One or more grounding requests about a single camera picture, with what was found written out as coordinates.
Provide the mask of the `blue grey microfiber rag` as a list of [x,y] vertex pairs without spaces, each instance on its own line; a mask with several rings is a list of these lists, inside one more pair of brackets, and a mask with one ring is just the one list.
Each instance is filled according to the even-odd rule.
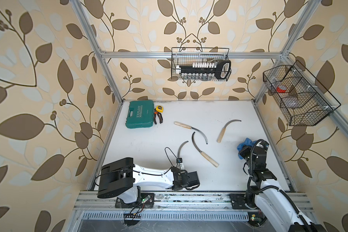
[[238,150],[238,152],[241,152],[241,150],[242,150],[245,146],[253,147],[254,144],[255,144],[255,141],[252,141],[251,139],[246,138],[244,142],[240,143],[240,144],[237,146],[237,150]]

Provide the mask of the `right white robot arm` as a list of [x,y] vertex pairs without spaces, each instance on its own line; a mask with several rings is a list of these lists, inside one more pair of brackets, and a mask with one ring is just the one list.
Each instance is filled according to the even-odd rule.
[[269,143],[246,138],[237,146],[248,175],[245,205],[264,213],[277,232],[324,232],[326,229],[306,216],[282,189],[277,177],[266,167]]

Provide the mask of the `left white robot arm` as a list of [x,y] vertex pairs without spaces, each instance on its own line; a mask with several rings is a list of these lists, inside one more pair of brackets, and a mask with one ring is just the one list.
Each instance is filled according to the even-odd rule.
[[141,201],[141,187],[158,187],[161,189],[180,191],[194,190],[200,186],[197,172],[188,172],[176,166],[168,169],[145,168],[133,163],[133,158],[123,158],[101,168],[99,179],[99,199],[118,197],[125,204]]

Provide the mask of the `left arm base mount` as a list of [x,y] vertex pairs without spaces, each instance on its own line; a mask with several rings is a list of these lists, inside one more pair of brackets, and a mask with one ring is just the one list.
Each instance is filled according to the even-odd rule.
[[133,209],[142,208],[143,205],[145,205],[145,208],[152,209],[154,206],[154,201],[154,193],[139,193],[137,200],[132,203],[125,203],[121,198],[118,197],[115,203],[115,208]]

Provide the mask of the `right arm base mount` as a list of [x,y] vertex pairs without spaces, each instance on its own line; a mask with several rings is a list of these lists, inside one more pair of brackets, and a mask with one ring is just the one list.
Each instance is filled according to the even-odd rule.
[[247,192],[229,194],[232,209],[238,210],[257,210],[261,211],[272,209],[272,203],[264,193],[254,194]]

